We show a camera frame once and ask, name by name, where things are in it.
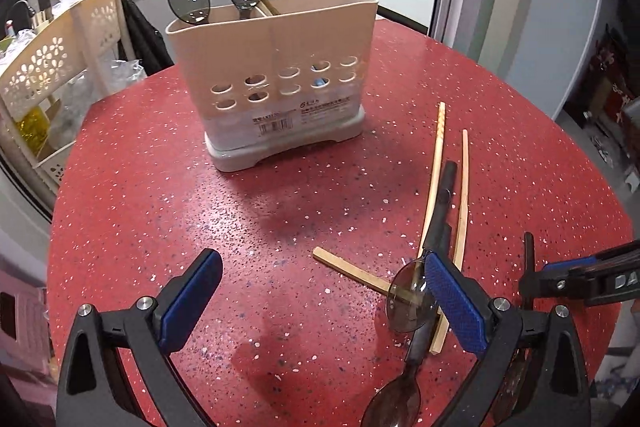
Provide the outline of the black chopstick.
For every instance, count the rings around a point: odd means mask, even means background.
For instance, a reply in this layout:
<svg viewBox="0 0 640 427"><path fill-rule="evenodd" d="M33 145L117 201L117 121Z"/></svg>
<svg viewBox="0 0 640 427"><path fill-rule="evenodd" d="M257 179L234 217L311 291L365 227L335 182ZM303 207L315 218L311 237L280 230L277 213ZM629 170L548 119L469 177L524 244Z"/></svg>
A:
<svg viewBox="0 0 640 427"><path fill-rule="evenodd" d="M535 242L534 236L530 232L524 233L524 274L528 275L535 271ZM522 307L524 310L534 309L534 300L522 295Z"/></svg>

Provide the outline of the plain wooden chopstick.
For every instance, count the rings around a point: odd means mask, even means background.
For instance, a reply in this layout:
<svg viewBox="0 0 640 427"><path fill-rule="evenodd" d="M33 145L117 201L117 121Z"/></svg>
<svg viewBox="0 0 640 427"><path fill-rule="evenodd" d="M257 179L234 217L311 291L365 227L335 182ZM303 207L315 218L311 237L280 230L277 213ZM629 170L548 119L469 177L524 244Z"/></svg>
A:
<svg viewBox="0 0 640 427"><path fill-rule="evenodd" d="M463 259L465 252L466 233L468 233L469 223L469 186L470 186L470 143L469 131L462 130L462 175L461 175L461 192L460 204L457 223L456 243L454 243L454 257L452 262L459 269L463 268ZM434 338L431 343L431 355L439 355L449 331L449 322L442 312L438 314L438 323Z"/></svg>

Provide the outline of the chopstick with patterned tip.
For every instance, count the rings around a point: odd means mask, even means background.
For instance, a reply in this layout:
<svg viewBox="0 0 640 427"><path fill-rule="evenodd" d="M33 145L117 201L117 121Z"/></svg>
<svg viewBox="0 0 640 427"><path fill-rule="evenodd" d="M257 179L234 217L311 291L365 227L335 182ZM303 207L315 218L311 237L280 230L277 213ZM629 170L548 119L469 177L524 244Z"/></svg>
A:
<svg viewBox="0 0 640 427"><path fill-rule="evenodd" d="M436 205L440 169L442 169L442 152L444 151L445 127L446 127L446 103L443 101L440 101L438 106L430 189L428 190L428 195L427 195L425 216L424 216L423 228L422 228L422 236L420 240L421 248L423 247L428 229L430 228L432 218L434 215L435 205Z"/></svg>

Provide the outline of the black kitchen faucet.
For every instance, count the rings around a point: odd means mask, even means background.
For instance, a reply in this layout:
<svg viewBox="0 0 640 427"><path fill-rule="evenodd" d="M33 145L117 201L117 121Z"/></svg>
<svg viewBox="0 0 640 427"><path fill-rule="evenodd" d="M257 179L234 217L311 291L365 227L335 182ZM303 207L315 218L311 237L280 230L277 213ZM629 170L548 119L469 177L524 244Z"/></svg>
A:
<svg viewBox="0 0 640 427"><path fill-rule="evenodd" d="M35 15L36 11L27 0L17 0L6 11L4 20L10 20L14 28L25 29L32 27L32 18Z"/></svg>

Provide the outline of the pink plastic stool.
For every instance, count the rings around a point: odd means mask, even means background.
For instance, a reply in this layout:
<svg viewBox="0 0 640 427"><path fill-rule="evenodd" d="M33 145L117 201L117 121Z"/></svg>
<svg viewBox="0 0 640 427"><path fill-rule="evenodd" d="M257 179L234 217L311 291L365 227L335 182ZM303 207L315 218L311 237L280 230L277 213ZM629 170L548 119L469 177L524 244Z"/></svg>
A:
<svg viewBox="0 0 640 427"><path fill-rule="evenodd" d="M49 324L42 291L1 272L1 363L48 376Z"/></svg>

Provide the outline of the beige plastic storage cart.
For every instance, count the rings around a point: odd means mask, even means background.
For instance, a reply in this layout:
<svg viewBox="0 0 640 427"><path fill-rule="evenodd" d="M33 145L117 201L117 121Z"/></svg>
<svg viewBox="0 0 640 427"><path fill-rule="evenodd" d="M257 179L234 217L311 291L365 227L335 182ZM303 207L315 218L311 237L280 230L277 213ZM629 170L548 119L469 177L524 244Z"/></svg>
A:
<svg viewBox="0 0 640 427"><path fill-rule="evenodd" d="M29 166L53 193L61 185L73 145L39 158L21 136L18 123L42 102L52 101L58 89L82 72L88 72L100 98L115 93L103 59L113 55L119 44L132 60L122 0L82 0L40 30L2 72L2 120Z"/></svg>

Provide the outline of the beige utensil holder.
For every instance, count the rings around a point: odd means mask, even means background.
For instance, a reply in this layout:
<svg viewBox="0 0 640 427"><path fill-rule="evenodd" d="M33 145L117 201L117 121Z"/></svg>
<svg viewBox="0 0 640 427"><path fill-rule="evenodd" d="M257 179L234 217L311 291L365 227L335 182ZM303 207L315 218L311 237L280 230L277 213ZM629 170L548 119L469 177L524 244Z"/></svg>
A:
<svg viewBox="0 0 640 427"><path fill-rule="evenodd" d="M376 0L274 0L277 14L217 6L165 29L221 172L360 135Z"/></svg>

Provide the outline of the black hanging apron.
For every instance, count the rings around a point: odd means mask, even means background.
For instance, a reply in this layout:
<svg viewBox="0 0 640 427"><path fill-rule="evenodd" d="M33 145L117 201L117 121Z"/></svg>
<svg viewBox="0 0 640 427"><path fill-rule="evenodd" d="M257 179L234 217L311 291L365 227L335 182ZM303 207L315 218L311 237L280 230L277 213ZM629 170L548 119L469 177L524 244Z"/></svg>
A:
<svg viewBox="0 0 640 427"><path fill-rule="evenodd" d="M151 76L174 66L164 38L132 0L120 0L134 56Z"/></svg>

